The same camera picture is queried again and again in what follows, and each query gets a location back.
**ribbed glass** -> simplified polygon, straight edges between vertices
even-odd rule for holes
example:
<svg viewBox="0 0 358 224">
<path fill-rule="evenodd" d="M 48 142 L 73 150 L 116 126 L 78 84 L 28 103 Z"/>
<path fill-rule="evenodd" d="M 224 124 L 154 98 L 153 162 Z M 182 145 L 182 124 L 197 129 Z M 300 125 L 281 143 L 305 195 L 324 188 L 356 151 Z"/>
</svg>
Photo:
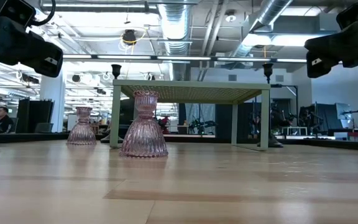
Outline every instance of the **ribbed glass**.
<svg viewBox="0 0 358 224">
<path fill-rule="evenodd" d="M 138 117 L 129 127 L 120 151 L 126 157 L 163 157 L 168 155 L 161 127 L 153 119 L 158 93 L 135 91 L 135 107 Z"/>
<path fill-rule="evenodd" d="M 96 138 L 90 125 L 90 116 L 92 108 L 77 107 L 78 122 L 71 130 L 68 136 L 67 144 L 93 145 L 96 144 Z"/>
</svg>

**person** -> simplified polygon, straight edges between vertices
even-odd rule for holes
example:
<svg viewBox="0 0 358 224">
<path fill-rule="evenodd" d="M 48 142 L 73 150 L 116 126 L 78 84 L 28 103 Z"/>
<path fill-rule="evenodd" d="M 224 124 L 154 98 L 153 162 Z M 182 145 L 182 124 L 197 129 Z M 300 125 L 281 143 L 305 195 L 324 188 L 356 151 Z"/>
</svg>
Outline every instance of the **person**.
<svg viewBox="0 0 358 224">
<path fill-rule="evenodd" d="M 13 120 L 7 115 L 8 109 L 0 106 L 0 133 L 10 133 L 13 127 Z"/>
</svg>

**wooden table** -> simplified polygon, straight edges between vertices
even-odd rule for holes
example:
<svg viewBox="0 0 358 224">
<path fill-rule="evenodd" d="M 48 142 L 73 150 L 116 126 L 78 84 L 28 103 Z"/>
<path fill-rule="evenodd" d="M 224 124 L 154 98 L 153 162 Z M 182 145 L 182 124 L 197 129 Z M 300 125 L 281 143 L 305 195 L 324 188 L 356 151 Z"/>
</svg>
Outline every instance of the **wooden table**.
<svg viewBox="0 0 358 224">
<path fill-rule="evenodd" d="M 121 93 L 133 98 L 136 90 L 157 91 L 159 103 L 214 103 L 232 105 L 231 144 L 237 145 L 238 104 L 257 95 L 262 95 L 261 114 L 261 150 L 267 150 L 269 144 L 269 92 L 268 84 L 222 83 L 222 82 L 184 82 L 184 81 L 148 81 L 114 80 L 112 99 L 112 123 L 119 124 Z M 118 146 L 118 125 L 111 127 L 110 146 Z"/>
</svg>

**exposed ceiling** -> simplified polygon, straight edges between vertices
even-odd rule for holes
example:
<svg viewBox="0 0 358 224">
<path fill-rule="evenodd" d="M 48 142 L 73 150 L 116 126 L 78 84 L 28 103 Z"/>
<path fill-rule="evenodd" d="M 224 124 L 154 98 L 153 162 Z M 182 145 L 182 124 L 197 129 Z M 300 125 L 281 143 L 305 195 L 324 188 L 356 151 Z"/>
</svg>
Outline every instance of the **exposed ceiling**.
<svg viewBox="0 0 358 224">
<path fill-rule="evenodd" d="M 242 27 L 248 15 L 257 12 L 261 0 L 232 0 L 227 4 L 227 11 L 234 11 L 236 20 L 228 22 L 223 19 L 220 29 L 214 42 L 211 53 L 228 53 L 236 49 L 243 41 L 244 34 Z M 294 0 L 284 10 L 282 16 L 316 16 L 322 12 L 337 12 L 354 1 L 318 1 L 318 0 Z M 32 31 L 40 34 L 49 42 L 60 46 L 66 54 L 135 54 L 135 55 L 163 55 L 166 54 L 165 38 L 161 28 L 161 18 L 153 13 L 127 13 L 126 4 L 133 4 L 133 1 L 67 1 L 57 0 L 58 4 L 120 4 L 122 12 L 94 12 L 92 7 L 85 8 L 81 12 L 57 11 L 53 21 L 43 27 L 33 27 Z M 199 55 L 206 35 L 208 21 L 212 18 L 211 9 L 213 0 L 200 1 L 191 7 L 190 19 L 190 55 Z M 219 17 L 221 5 L 218 6 Z M 48 12 L 38 13 L 38 18 L 44 18 Z M 122 44 L 121 35 L 125 30 L 134 30 L 139 40 L 133 47 L 125 47 Z M 306 50 L 303 47 L 283 47 L 268 45 L 262 48 L 254 47 L 251 52 L 254 57 L 278 57 L 278 58 L 304 58 Z M 97 94 L 96 90 L 75 90 L 78 86 L 98 85 L 106 88 L 112 84 L 111 63 L 103 62 L 65 62 L 63 70 L 67 74 L 66 96 L 73 100 L 87 101 L 90 97 L 105 97 L 110 101 L 111 94 Z M 149 75 L 155 75 L 157 79 L 169 80 L 169 66 L 167 63 L 120 63 L 122 65 L 121 78 L 146 79 Z M 261 64 L 255 63 L 253 69 L 260 68 Z M 294 64 L 278 64 L 276 68 L 286 68 L 291 71 L 296 68 Z M 42 77 L 32 69 L 22 65 L 10 67 L 0 63 L 0 85 L 24 86 L 28 85 L 21 81 L 18 72 L 25 73 L 39 80 Z M 73 75 L 91 77 L 96 83 L 79 82 L 71 80 Z M 15 97 L 31 96 L 39 97 L 39 87 L 34 88 L 0 88 L 0 96 L 6 98 L 8 94 L 16 94 Z M 104 104 L 102 107 L 108 109 L 111 104 Z"/>
</svg>

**pillar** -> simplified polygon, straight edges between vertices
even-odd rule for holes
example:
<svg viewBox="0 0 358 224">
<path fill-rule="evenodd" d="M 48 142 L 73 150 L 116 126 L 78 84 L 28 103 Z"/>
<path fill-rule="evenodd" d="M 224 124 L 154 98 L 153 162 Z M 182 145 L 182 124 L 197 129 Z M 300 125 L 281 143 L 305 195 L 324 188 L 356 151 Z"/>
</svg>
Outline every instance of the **pillar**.
<svg viewBox="0 0 358 224">
<path fill-rule="evenodd" d="M 63 69 L 59 76 L 50 78 L 42 76 L 40 100 L 52 100 L 53 112 L 50 120 L 53 123 L 52 132 L 63 131 L 63 116 L 65 112 L 66 75 Z"/>
</svg>

